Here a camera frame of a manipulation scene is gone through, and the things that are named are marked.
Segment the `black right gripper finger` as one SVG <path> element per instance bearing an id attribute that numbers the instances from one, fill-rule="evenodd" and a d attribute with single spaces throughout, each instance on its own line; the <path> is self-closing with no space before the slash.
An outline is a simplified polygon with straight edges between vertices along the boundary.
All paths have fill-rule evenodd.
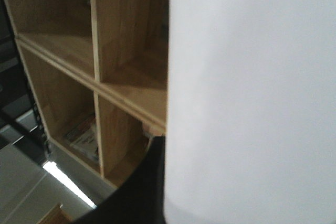
<path id="1" fill-rule="evenodd" d="M 164 199 L 164 136 L 151 146 L 130 177 L 94 210 L 73 223 L 166 223 Z"/>

